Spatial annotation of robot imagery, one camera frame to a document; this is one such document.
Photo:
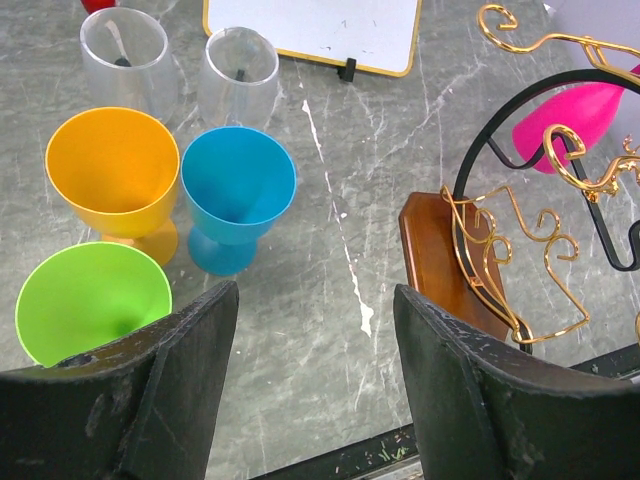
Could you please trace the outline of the orange wine glass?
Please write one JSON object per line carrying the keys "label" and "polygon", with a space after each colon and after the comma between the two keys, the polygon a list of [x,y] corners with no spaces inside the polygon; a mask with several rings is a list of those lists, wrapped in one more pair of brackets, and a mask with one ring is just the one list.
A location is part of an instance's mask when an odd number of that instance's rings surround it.
{"label": "orange wine glass", "polygon": [[83,111],[49,140],[45,169],[76,215],[101,239],[141,250],[161,265],[175,255],[171,221],[180,152],[156,118],[124,107]]}

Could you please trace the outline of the blue wine glass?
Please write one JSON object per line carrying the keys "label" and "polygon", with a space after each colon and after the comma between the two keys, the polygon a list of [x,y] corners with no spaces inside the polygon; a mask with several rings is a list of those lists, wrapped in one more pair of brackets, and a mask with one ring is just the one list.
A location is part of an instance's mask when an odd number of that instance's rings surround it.
{"label": "blue wine glass", "polygon": [[247,268],[257,243],[292,204],[294,162],[268,134],[243,126],[196,137],[181,166],[193,226],[188,250],[203,271],[231,276]]}

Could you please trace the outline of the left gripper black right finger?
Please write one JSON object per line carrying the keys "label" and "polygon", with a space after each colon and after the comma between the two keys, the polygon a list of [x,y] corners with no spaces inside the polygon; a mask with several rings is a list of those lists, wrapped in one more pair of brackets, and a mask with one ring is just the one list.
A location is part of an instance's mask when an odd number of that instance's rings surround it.
{"label": "left gripper black right finger", "polygon": [[512,348],[399,285],[394,319],[428,479],[635,479],[639,387]]}

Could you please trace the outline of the clear wine glass front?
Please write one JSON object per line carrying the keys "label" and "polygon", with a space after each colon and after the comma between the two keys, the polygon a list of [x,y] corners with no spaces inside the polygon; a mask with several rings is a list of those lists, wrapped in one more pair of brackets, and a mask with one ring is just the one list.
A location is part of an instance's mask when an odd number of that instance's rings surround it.
{"label": "clear wine glass front", "polygon": [[79,40],[95,105],[131,108],[169,121],[178,100],[178,75],[168,36],[157,20],[132,8],[104,8],[84,20]]}

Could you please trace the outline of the clear wine glass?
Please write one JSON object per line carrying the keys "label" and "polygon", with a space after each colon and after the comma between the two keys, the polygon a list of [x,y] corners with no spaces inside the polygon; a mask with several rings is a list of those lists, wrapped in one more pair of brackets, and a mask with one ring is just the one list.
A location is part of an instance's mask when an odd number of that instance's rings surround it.
{"label": "clear wine glass", "polygon": [[131,108],[169,121],[178,100],[178,75],[168,36],[157,20],[132,8],[104,8],[84,20],[79,40],[95,105]]}
{"label": "clear wine glass", "polygon": [[208,127],[262,130],[278,92],[279,57],[272,44],[245,27],[224,28],[205,45],[197,103]]}

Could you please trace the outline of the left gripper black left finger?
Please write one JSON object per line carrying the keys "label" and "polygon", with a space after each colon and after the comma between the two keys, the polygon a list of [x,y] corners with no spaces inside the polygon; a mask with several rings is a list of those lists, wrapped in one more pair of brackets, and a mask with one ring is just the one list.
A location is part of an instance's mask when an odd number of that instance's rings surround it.
{"label": "left gripper black left finger", "polygon": [[239,289],[53,367],[1,375],[5,479],[201,479],[236,330]]}

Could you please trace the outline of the green wine glass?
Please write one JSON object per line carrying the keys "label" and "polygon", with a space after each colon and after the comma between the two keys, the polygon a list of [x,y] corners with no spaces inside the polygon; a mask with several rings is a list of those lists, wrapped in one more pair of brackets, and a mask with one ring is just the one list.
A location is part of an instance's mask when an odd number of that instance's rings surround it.
{"label": "green wine glass", "polygon": [[115,341],[170,314],[170,282],[160,265],[127,245],[90,242],[43,261],[15,306],[23,350],[44,367]]}

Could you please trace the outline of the pink wine glass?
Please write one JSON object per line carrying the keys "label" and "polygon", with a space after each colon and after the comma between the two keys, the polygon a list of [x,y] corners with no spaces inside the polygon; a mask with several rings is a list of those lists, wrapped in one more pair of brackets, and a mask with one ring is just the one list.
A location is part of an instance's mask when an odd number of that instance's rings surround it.
{"label": "pink wine glass", "polygon": [[639,92],[639,76],[634,70],[621,75],[600,69],[562,72],[518,93],[505,105],[506,114],[511,115],[531,99],[563,85],[569,88],[546,100],[514,127],[512,142],[522,162],[515,164],[500,155],[503,165],[512,170],[553,172],[542,146],[543,133],[553,124],[570,128],[586,148],[593,147],[613,122],[623,94]]}

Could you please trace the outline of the clear wine glass back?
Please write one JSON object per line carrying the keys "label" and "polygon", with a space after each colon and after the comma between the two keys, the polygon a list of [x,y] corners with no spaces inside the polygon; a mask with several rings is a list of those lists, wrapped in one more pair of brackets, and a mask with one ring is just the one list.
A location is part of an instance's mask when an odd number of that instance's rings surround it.
{"label": "clear wine glass back", "polygon": [[279,57],[272,44],[245,27],[224,28],[205,45],[197,103],[208,127],[262,130],[278,92]]}

